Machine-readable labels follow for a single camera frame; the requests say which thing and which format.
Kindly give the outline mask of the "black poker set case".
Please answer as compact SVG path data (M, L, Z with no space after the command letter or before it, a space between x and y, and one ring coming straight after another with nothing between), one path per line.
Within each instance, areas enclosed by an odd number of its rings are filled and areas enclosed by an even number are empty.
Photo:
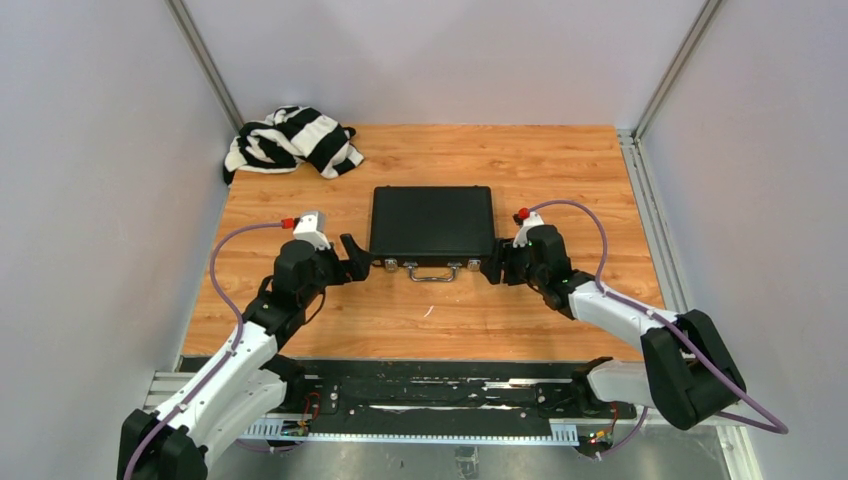
M496 234L487 186L379 186L368 251L389 271L472 269L491 258Z

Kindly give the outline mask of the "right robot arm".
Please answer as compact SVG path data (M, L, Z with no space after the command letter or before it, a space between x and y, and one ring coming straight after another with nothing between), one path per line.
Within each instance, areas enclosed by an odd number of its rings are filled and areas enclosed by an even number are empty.
M529 228L522 241L498 238L481 271L493 284L526 285L564 317L594 325L641 352L640 365L599 357L571 375L570 399L595 417L613 402L656 409L688 430L741 400L747 388L706 313L656 309L576 269L552 225Z

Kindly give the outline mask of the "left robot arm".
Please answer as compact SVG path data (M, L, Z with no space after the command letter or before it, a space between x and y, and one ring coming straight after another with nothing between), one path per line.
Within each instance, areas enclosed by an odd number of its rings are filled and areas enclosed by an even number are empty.
M298 411L303 370L280 355L308 322L307 310L331 286L363 281L373 256L349 234L347 254L303 234L286 242L256 297L237 313L226 342L184 386L150 412L134 410L119 442L120 479L205 479L214 463L270 410Z

